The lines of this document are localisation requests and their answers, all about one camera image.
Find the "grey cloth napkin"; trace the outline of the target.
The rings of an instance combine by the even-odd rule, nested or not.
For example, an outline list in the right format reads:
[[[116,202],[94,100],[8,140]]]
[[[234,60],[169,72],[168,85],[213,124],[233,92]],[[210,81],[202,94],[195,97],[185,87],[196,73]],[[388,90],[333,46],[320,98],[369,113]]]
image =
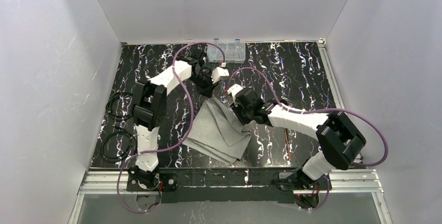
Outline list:
[[[207,99],[183,144],[228,166],[240,160],[251,140],[251,127],[217,98]]]

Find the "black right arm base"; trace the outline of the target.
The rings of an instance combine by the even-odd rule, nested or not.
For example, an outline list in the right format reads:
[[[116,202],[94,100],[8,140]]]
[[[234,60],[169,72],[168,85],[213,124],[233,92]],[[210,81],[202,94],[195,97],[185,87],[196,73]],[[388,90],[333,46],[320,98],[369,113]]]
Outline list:
[[[275,174],[272,184],[282,191],[308,190],[314,193],[317,190],[332,188],[329,176],[322,175],[312,180],[301,169],[284,170]]]

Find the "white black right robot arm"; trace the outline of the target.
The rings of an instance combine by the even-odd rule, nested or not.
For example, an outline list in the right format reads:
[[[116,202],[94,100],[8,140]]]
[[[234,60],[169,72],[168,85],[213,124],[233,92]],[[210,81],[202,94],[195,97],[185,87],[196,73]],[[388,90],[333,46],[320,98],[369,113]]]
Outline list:
[[[366,145],[363,134],[341,111],[300,113],[273,100],[265,102],[251,88],[238,84],[231,86],[227,93],[233,100],[230,107],[243,125],[254,121],[300,132],[318,141],[321,151],[298,169],[298,181],[313,182],[335,169],[349,169]]]

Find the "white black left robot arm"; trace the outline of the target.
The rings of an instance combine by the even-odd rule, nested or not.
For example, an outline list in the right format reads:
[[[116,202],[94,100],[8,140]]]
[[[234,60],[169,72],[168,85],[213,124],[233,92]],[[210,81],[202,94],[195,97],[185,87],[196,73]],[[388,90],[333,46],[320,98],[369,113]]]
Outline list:
[[[190,80],[211,96],[221,79],[229,77],[223,61],[214,69],[208,68],[204,56],[186,56],[179,49],[171,66],[146,81],[138,81],[133,89],[131,114],[136,129],[137,152],[134,171],[153,173],[158,167],[158,132],[167,114],[168,95],[180,86],[186,88],[184,81]]]

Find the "black copper spoon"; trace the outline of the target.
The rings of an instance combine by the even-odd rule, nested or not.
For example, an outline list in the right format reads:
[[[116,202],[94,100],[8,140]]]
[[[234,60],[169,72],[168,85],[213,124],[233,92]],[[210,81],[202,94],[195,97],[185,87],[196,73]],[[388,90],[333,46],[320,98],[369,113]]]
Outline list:
[[[288,161],[291,161],[290,138],[289,138],[289,131],[287,128],[284,128],[284,135],[285,135],[286,153],[287,153]]]

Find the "clear plastic compartment box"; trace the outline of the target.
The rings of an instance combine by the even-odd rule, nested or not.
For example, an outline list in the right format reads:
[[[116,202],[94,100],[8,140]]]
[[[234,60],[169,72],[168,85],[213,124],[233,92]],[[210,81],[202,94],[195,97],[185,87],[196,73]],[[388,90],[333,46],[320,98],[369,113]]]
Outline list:
[[[223,53],[218,47],[209,45],[207,47],[207,57],[211,63],[233,63],[242,64],[245,62],[245,42],[240,39],[235,39],[233,41],[220,41],[219,39],[214,39],[213,43],[222,49]]]

